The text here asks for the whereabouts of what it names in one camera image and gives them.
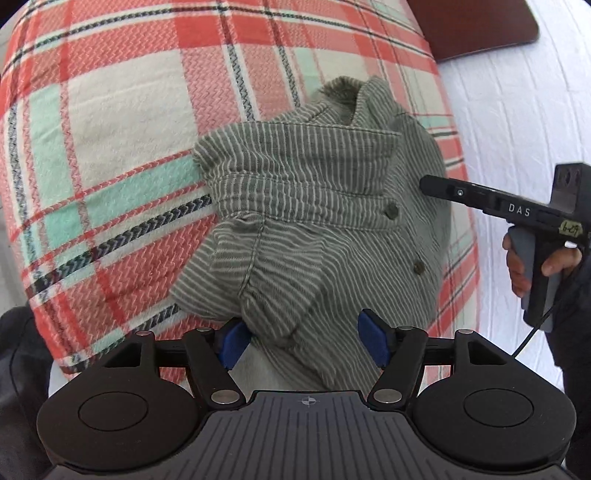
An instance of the white textured surface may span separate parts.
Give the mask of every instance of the white textured surface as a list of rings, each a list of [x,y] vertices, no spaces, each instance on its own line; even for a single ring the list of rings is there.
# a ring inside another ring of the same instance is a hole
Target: white textured surface
[[[4,65],[4,58],[6,57],[6,50],[8,48],[8,40],[10,40],[10,34],[12,28],[17,21],[17,16],[12,17],[6,24],[0,29],[0,64]]]
[[[445,62],[443,83],[475,183],[547,202],[554,165],[591,162],[591,8],[528,0],[538,42]],[[481,333],[508,352],[525,338],[501,241],[508,225],[477,214]],[[519,360],[560,385],[543,334]]]

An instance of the finger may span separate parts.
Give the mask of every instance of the finger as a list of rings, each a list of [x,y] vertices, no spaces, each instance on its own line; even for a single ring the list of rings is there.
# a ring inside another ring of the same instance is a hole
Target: finger
[[[509,234],[506,234],[503,237],[503,248],[505,250],[511,250],[511,237],[509,236]]]
[[[561,248],[550,255],[542,265],[542,273],[549,277],[566,270],[570,274],[581,263],[583,255],[578,248]]]
[[[507,252],[507,267],[509,267],[509,271],[514,271],[522,275],[525,273],[525,265],[514,250]]]
[[[530,291],[531,290],[531,281],[529,278],[519,275],[515,272],[509,272],[509,277],[511,278],[511,284],[523,291]]]
[[[525,297],[526,292],[524,292],[523,290],[517,288],[516,286],[513,285],[512,286],[512,290],[513,290],[513,293],[515,295],[517,295],[519,298],[522,299],[523,297]]]

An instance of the red plaid fabric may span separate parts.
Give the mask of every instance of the red plaid fabric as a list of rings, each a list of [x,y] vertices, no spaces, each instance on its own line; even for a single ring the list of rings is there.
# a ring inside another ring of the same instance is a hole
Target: red plaid fabric
[[[177,338],[202,324],[167,295],[216,221],[189,149],[342,75],[387,79],[437,138],[449,175],[466,178],[404,0],[31,0],[21,10],[0,82],[0,186],[23,285],[65,373],[130,332]],[[470,212],[455,205],[432,335],[477,327],[477,258]]]

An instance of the shirt button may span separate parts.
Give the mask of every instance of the shirt button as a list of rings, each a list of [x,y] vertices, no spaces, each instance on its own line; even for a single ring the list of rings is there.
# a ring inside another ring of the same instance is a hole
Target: shirt button
[[[386,205],[386,209],[384,210],[386,217],[390,220],[396,220],[398,218],[398,214],[400,213],[398,207],[395,203],[389,203]]]
[[[417,275],[422,275],[425,273],[425,264],[423,262],[421,262],[420,260],[417,260],[414,263],[413,270]]]

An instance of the black fabric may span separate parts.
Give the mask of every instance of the black fabric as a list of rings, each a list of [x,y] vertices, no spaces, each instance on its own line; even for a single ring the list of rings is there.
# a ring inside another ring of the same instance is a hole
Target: black fabric
[[[51,466],[35,422],[52,362],[28,306],[0,317],[0,480],[35,480]]]
[[[546,338],[563,371],[564,392],[577,411],[566,465],[580,480],[591,480],[591,257],[573,275],[577,285],[558,291],[557,298],[565,298]]]

